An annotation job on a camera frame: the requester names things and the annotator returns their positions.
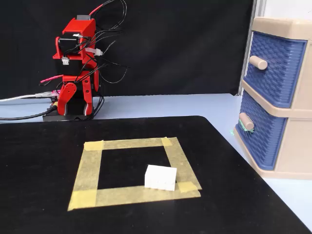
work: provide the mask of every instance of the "white foam block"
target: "white foam block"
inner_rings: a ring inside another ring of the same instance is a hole
[[[174,191],[176,168],[148,165],[145,173],[145,188]]]

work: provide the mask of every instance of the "wire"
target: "wire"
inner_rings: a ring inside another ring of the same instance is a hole
[[[106,1],[105,3],[101,4],[100,6],[98,6],[96,9],[91,11],[89,15],[91,16],[93,13],[97,13],[99,9],[101,9],[103,6],[109,4],[109,3],[113,2],[113,1],[115,1],[115,0],[108,0],[108,1]]]
[[[98,73],[100,74],[100,76],[102,77],[102,79],[103,79],[104,81],[106,81],[107,83],[110,83],[110,84],[117,84],[117,83],[121,82],[122,79],[125,77],[125,75],[126,75],[126,73],[127,73],[127,70],[128,70],[128,67],[126,68],[126,71],[125,71],[125,73],[123,74],[122,78],[121,78],[120,80],[116,81],[116,82],[110,82],[110,81],[104,79],[104,77],[102,76],[102,74],[101,74],[100,71],[98,71]]]
[[[12,100],[18,100],[18,99],[23,99],[23,98],[35,98],[36,95],[30,94],[30,95],[23,95],[23,96],[18,96],[18,97],[11,97],[11,98],[6,98],[6,99],[1,99],[0,101],[12,101]]]
[[[83,80],[87,79],[90,75],[92,75],[92,74],[93,74],[94,72],[96,72],[98,69],[100,69],[101,67],[106,67],[106,66],[107,66],[106,63],[102,64],[102,65],[101,65],[100,67],[98,67],[97,69],[95,69],[95,70],[89,72],[88,74],[84,75],[83,77],[81,77],[79,80],[75,80],[75,82],[80,82],[80,81],[83,81]]]
[[[111,28],[116,28],[116,27],[118,27],[119,25],[121,25],[122,23],[123,23],[123,21],[125,20],[125,18],[126,18],[126,15],[127,15],[127,4],[126,4],[126,2],[124,1],[124,0],[120,0],[120,2],[121,2],[121,4],[122,4],[122,8],[123,8],[123,11],[122,11],[122,18],[121,18],[121,20],[117,23],[117,24],[115,24],[113,27],[111,27]]]
[[[38,93],[38,94],[29,94],[29,95],[23,95],[23,96],[18,96],[18,97],[0,99],[0,102],[12,101],[12,100],[18,100],[18,99],[24,99],[24,98],[50,98],[53,96],[54,95],[52,94],[52,92],[44,92],[44,93]]]
[[[79,72],[79,75],[82,73],[82,71],[83,71],[83,69],[85,68],[85,66],[86,66],[91,60],[92,60],[92,58],[90,57],[90,59],[82,66],[82,68],[81,68],[81,70],[80,70],[80,72]]]
[[[96,9],[94,9],[93,11],[91,11],[89,15],[91,16],[95,11],[97,11],[97,10],[100,9],[101,7],[103,7],[103,3],[102,3],[100,6],[98,6]]]
[[[90,44],[89,46],[94,45],[95,43],[99,42],[100,40],[102,40],[102,39],[104,39],[104,38],[110,38],[110,37],[119,36],[119,35],[120,35],[120,34],[115,34],[115,35],[110,35],[110,36],[102,37],[102,38],[98,39],[97,41],[93,42],[92,44]]]
[[[129,66],[121,65],[121,64],[116,63],[116,62],[111,62],[111,61],[109,61],[109,60],[107,60],[107,59],[105,59],[105,58],[103,58],[103,57],[98,57],[98,58],[99,58],[99,59],[102,59],[102,60],[104,60],[104,61],[106,61],[106,62],[108,62],[108,63],[114,64],[114,65],[117,65],[117,66],[121,66],[121,67],[128,67],[128,68],[130,68]]]
[[[111,47],[115,42],[116,42],[116,40],[114,40],[112,43],[110,43],[110,44],[107,46],[106,50],[103,52],[103,55],[106,53],[106,51],[108,51],[109,47]]]
[[[51,113],[52,111],[56,110],[57,108],[58,108],[57,106],[52,106],[49,110],[42,112],[42,113],[39,113],[39,114],[36,114],[36,115],[25,116],[25,117],[15,117],[15,118],[0,118],[0,120],[22,120],[22,119],[36,118],[36,117]]]
[[[63,77],[63,75],[58,75],[58,76],[50,77],[48,79],[43,79],[42,81],[40,81],[40,83],[45,83],[47,81],[51,81],[51,80],[54,80],[54,79],[57,79],[57,78],[60,78],[60,77]]]

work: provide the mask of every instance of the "connector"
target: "connector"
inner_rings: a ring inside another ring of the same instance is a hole
[[[61,60],[63,65],[69,65],[69,58],[63,56]]]
[[[91,52],[95,56],[101,56],[103,55],[103,52],[100,49],[92,49],[92,48],[86,48],[86,52]]]
[[[75,34],[73,34],[73,37],[82,38],[83,36],[80,33],[75,33]]]
[[[58,94],[56,94],[54,92],[44,92],[44,93],[35,94],[36,98],[52,98],[52,97],[56,97],[56,96],[58,96]]]

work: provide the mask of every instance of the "blue drawer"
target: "blue drawer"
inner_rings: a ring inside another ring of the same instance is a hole
[[[244,80],[272,105],[290,108],[306,43],[254,32],[250,56],[264,59],[268,67],[259,70],[249,63]]]
[[[236,130],[259,168],[273,170],[287,118],[271,116],[246,91],[243,93],[241,113],[254,123],[254,131],[245,132],[240,124]]]

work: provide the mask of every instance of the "masking tape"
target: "masking tape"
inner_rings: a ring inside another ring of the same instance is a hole
[[[103,143],[104,143],[104,140],[85,142],[83,145],[83,149],[87,151],[103,150]]]
[[[83,150],[73,191],[98,188],[98,175],[102,150]]]
[[[73,191],[69,202],[68,211],[73,209],[95,207],[97,190]]]
[[[169,138],[163,137],[161,141],[163,146],[172,146],[172,143]]]
[[[175,191],[149,189],[144,186],[100,189],[97,191],[95,206],[113,206],[192,197],[200,197],[200,193],[197,189],[181,193],[180,190],[177,189],[177,185]]]
[[[197,190],[197,187],[190,181],[178,182],[177,185],[181,193]]]
[[[177,168],[175,191],[149,189],[144,186],[97,190],[102,150],[154,146],[164,146],[170,165]],[[86,142],[68,210],[200,197],[200,189],[201,186],[176,137]]]
[[[176,181],[177,182],[192,182],[197,189],[201,186],[193,172],[189,161],[187,160],[181,145],[176,137],[169,138],[172,146],[164,146],[169,159],[171,167],[176,167]]]

